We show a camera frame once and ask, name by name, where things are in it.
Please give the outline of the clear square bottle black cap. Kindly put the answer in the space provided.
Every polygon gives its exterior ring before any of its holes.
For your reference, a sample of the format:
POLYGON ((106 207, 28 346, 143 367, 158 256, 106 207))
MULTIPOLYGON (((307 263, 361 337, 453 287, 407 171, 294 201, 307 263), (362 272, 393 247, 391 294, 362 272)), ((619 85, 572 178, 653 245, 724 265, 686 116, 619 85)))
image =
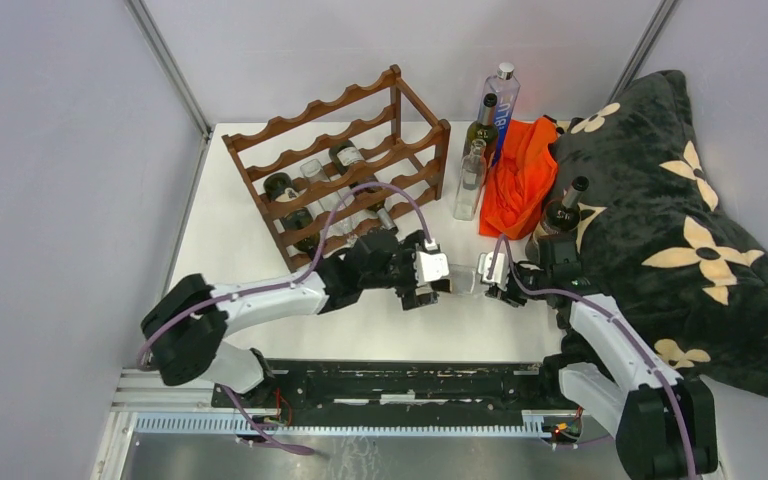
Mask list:
POLYGON ((474 266, 449 265, 450 293, 457 296, 474 296, 479 287, 479 276, 474 266))

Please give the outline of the dark wine bottle brown label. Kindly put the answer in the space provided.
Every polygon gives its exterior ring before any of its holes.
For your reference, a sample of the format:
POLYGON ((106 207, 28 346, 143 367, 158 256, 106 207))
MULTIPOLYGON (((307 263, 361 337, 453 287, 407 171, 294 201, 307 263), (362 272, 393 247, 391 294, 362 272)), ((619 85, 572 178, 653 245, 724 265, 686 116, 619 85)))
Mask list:
POLYGON ((571 232, 578 226, 581 219, 579 201, 588 188, 589 179, 577 176, 561 197, 548 202, 526 244, 525 254, 529 260, 539 259, 538 241, 542 237, 571 232))

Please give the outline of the small clear glass bottle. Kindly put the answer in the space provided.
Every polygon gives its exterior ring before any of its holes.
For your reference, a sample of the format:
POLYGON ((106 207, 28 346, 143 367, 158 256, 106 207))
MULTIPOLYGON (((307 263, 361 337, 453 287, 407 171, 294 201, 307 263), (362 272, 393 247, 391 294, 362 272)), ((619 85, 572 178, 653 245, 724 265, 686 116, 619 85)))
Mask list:
POLYGON ((485 149, 486 142, 480 138, 475 139, 462 158, 453 209, 456 220, 471 221, 475 217, 486 176, 485 149))

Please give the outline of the dark wine bottle silver neck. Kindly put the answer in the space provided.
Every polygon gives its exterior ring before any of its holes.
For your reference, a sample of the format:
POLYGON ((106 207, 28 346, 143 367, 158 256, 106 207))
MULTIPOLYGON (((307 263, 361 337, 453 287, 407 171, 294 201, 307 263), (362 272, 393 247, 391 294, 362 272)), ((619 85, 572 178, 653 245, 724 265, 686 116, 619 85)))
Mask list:
POLYGON ((495 93, 484 95, 478 117, 467 129, 463 155, 467 155, 471 151, 471 145, 474 140, 481 139, 486 144, 484 158, 488 164, 492 162, 499 138, 499 131, 494 123, 497 102, 498 97, 495 93))

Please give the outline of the tall clear glass bottle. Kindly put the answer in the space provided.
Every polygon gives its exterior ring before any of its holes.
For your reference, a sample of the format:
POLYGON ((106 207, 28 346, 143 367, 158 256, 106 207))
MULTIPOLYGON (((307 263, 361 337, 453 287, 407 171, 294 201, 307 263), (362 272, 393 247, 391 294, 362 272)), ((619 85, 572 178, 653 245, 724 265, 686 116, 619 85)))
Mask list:
MULTIPOLYGON (((302 164, 300 171, 308 181, 308 184, 330 181, 329 176, 324 170, 323 164, 316 158, 302 164)), ((331 213, 334 208, 343 206, 338 192, 327 194, 318 200, 318 204, 320 209, 327 213, 331 213)), ((329 228, 329 236, 340 236, 345 241, 345 246, 351 247, 357 240, 357 235, 354 233, 355 228, 356 223, 352 216, 348 216, 342 220, 334 220, 329 228)))

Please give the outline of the dark green wine bottle labelled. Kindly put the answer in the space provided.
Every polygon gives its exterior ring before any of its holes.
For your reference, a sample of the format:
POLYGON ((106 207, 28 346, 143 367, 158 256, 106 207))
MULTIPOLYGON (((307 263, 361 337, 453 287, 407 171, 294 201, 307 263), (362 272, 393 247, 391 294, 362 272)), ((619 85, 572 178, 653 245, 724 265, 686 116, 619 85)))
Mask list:
MULTIPOLYGON (((299 196, 291 177, 283 172, 268 176, 264 181, 264 189, 272 203, 288 203, 299 196)), ((298 231, 309 226, 313 222, 313 216, 306 207, 301 207, 284 215, 280 222, 285 231, 298 231)), ((293 246, 313 259, 319 243, 320 234, 316 233, 295 242, 293 246)))

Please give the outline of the blue square glass bottle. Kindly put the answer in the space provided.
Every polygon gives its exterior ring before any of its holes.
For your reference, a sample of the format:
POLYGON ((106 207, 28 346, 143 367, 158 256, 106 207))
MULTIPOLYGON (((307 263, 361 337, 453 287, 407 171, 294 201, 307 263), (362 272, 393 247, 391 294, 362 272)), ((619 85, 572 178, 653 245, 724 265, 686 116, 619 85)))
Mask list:
POLYGON ((493 124, 498 130, 498 138, 492 157, 492 165, 495 165, 501 158, 503 143, 520 90, 520 83, 514 72, 515 66, 512 63, 502 62, 498 65, 496 73, 486 78, 483 86, 483 94, 492 93, 497 97, 493 124))

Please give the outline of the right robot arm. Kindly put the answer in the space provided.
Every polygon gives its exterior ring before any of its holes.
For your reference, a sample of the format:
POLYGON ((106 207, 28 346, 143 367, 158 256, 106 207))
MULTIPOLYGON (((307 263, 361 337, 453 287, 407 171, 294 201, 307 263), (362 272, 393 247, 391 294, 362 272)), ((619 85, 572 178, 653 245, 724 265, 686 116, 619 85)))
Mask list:
POLYGON ((542 299, 581 336, 595 358, 547 359, 537 382, 551 408, 570 401, 613 439, 631 479, 697 479, 718 469, 714 399, 699 379, 686 379, 632 328, 616 300, 579 258, 572 234, 538 242, 534 264, 513 260, 505 236, 480 255, 477 274, 488 296, 520 306, 542 299))

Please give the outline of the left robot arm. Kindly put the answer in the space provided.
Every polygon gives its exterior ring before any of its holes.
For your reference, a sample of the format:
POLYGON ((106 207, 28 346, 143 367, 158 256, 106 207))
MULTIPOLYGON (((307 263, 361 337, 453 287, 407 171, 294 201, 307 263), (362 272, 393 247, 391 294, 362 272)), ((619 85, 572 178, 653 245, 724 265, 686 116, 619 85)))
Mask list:
POLYGON ((372 230, 305 271, 246 284, 210 284, 200 274, 180 280, 144 317, 141 368, 167 386, 212 382, 250 407, 266 405, 274 375, 263 354, 227 342, 246 328, 293 316, 323 315, 358 302, 367 290, 391 290, 408 311, 438 300, 447 256, 421 230, 398 239, 372 230))

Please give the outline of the brown wooden wine rack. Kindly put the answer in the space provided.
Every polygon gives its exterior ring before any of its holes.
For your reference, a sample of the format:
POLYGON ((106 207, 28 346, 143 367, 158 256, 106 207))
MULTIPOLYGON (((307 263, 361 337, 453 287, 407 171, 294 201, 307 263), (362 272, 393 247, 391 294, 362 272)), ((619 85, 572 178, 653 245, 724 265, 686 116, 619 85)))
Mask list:
POLYGON ((413 208, 439 200, 443 192, 450 134, 449 122, 437 118, 403 80, 400 67, 392 65, 369 86, 352 84, 333 101, 314 100, 294 118, 274 117, 256 134, 226 135, 223 142, 286 266, 290 271, 296 272, 312 260, 306 254, 291 254, 290 250, 295 244, 308 237, 315 237, 323 241, 324 252, 331 253, 345 246, 348 238, 345 235, 332 236, 323 233, 326 214, 318 215, 309 225, 299 230, 286 232, 277 230, 277 221, 349 186, 358 186, 361 190, 346 200, 344 206, 335 214, 335 220, 343 220, 363 210, 382 206, 386 199, 398 190, 405 190, 420 182, 427 185, 422 194, 413 201, 404 200, 388 208, 387 213, 391 218, 397 219, 413 208), (303 150, 285 150, 267 166, 246 166, 240 158, 242 152, 252 147, 383 90, 388 91, 390 102, 370 120, 355 119, 341 133, 322 134, 303 150), (302 190, 297 199, 281 203, 270 199, 266 192, 256 189, 256 181, 281 173, 314 154, 336 152, 356 136, 383 124, 389 124, 389 135, 375 147, 360 150, 360 161, 349 166, 330 163, 324 168, 329 177, 327 180, 293 180, 293 186, 302 190))

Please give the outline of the orange cloth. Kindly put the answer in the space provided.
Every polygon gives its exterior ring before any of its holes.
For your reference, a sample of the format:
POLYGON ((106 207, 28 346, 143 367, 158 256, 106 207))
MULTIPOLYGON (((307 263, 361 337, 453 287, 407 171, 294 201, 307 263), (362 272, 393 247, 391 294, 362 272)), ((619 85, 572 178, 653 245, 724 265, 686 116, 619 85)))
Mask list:
POLYGON ((549 152, 558 137, 555 121, 546 116, 509 124, 501 158, 490 168, 484 189, 481 236, 521 240, 535 230, 558 171, 549 152))

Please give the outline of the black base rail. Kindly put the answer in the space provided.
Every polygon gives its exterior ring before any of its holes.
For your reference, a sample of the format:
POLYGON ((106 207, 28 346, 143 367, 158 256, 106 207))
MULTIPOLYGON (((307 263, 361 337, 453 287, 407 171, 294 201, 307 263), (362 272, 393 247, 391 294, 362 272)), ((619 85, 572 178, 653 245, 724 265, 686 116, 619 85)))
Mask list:
POLYGON ((497 432, 524 415, 572 412, 541 364, 271 359, 270 376, 241 404, 257 415, 284 407, 292 427, 497 432))

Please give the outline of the right aluminium corner post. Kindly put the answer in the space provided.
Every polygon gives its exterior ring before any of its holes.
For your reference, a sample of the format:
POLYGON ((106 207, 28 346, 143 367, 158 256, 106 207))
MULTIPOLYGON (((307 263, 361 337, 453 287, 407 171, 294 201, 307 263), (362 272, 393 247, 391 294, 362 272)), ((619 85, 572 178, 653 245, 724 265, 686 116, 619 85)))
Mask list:
POLYGON ((608 96, 608 102, 613 102, 636 78, 650 56, 661 33, 680 4, 680 0, 661 0, 658 3, 657 8, 652 14, 617 82, 611 90, 611 93, 608 96))

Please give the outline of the aluminium corner post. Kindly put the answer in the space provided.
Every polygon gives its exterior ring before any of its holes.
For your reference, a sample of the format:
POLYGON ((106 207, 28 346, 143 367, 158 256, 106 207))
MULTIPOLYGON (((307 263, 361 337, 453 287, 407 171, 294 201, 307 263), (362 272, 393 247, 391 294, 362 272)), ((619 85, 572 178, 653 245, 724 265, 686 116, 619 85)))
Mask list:
POLYGON ((205 140, 209 140, 213 133, 212 125, 196 99, 147 3, 143 0, 125 0, 124 3, 131 12, 133 19, 147 41, 154 57, 159 62, 173 90, 176 92, 191 122, 201 136, 205 140))
POLYGON ((652 14, 617 82, 611 90, 611 93, 608 96, 608 102, 613 102, 636 78, 650 56, 661 33, 680 4, 680 0, 661 0, 658 3, 657 8, 652 14))

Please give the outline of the left aluminium corner post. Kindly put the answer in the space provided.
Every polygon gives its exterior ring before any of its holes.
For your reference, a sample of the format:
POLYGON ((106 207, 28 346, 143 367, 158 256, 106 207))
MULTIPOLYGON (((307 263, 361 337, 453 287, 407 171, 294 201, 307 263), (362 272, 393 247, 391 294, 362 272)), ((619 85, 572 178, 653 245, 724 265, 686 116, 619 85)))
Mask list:
POLYGON ((213 133, 212 125, 196 99, 147 3, 143 0, 125 0, 124 3, 131 12, 133 19, 147 41, 154 57, 159 62, 173 90, 176 92, 191 122, 201 136, 205 140, 209 140, 213 133))

